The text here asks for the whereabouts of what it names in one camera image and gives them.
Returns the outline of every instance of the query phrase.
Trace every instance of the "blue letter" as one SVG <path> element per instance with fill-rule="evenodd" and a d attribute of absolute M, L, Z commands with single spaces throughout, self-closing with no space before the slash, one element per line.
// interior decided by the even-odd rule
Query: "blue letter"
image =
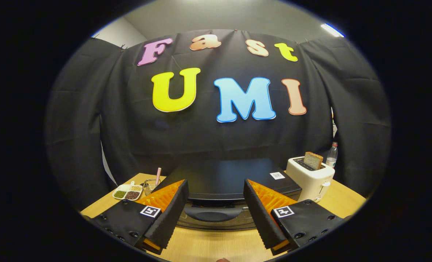
<path fill-rule="evenodd" d="M 216 118 L 218 122 L 236 121 L 237 115 L 232 111 L 232 103 L 244 120 L 248 118 L 253 103 L 255 111 L 251 116 L 254 119 L 266 120 L 276 117 L 276 112 L 271 108 L 268 78 L 253 78 L 246 93 L 232 78 L 219 78 L 214 84 L 219 87 L 221 94 L 221 114 Z"/>

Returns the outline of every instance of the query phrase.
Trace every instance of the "white toaster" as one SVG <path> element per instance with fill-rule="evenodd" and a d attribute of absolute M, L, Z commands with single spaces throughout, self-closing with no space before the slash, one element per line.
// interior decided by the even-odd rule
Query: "white toaster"
<path fill-rule="evenodd" d="M 321 163 L 321 167 L 314 170 L 303 162 L 304 158 L 304 156 L 299 156 L 289 159 L 286 174 L 302 188 L 299 201 L 311 199 L 318 202 L 324 197 L 331 185 L 334 168 Z"/>

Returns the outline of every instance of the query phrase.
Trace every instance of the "black cloth backdrop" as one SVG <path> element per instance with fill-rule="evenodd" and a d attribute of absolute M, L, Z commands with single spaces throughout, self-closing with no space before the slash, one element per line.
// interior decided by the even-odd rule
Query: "black cloth backdrop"
<path fill-rule="evenodd" d="M 217 48 L 192 51 L 192 39 L 214 34 Z M 138 67 L 144 44 L 172 38 L 157 61 Z M 246 40 L 264 43 L 269 55 L 253 55 Z M 281 56 L 286 43 L 299 61 Z M 185 68 L 200 68 L 196 99 L 183 111 L 153 106 L 151 78 L 173 72 L 169 97 L 183 94 Z M 233 78 L 246 92 L 252 78 L 270 80 L 276 118 L 219 123 L 219 88 L 214 80 Z M 298 80 L 307 113 L 289 114 L 282 79 Z M 74 207 L 83 209 L 114 188 L 104 171 L 101 144 L 118 184 L 135 174 L 168 175 L 184 159 L 269 157 L 285 169 L 287 159 L 306 151 L 326 155 L 332 138 L 331 109 L 338 126 L 339 157 L 334 178 L 369 196 L 389 154 L 390 118 L 383 88 L 363 56 L 344 38 L 307 43 L 234 30 L 198 30 L 148 40 L 127 50 L 88 40 L 60 72 L 50 99 L 46 145 L 55 176 Z"/>

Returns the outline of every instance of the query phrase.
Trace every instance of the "qr code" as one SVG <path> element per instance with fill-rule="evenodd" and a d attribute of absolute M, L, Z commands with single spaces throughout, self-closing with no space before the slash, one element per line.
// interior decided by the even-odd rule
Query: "qr code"
<path fill-rule="evenodd" d="M 273 177 L 273 179 L 283 179 L 285 178 L 281 173 L 279 172 L 275 172 L 275 173 L 270 173 L 270 175 Z"/>
<path fill-rule="evenodd" d="M 140 214 L 144 214 L 151 217 L 156 217 L 161 209 L 158 209 L 157 207 L 150 207 L 146 206 Z"/>
<path fill-rule="evenodd" d="M 289 206 L 279 207 L 278 209 L 273 210 L 276 213 L 276 216 L 278 216 L 279 218 L 294 214 L 294 212 Z"/>

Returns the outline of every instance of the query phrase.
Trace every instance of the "green beans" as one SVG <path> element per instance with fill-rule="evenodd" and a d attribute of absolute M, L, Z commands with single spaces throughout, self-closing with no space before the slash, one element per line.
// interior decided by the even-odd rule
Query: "green beans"
<path fill-rule="evenodd" d="M 114 197 L 123 198 L 125 196 L 125 194 L 126 194 L 125 191 L 116 191 L 116 193 L 114 194 Z"/>

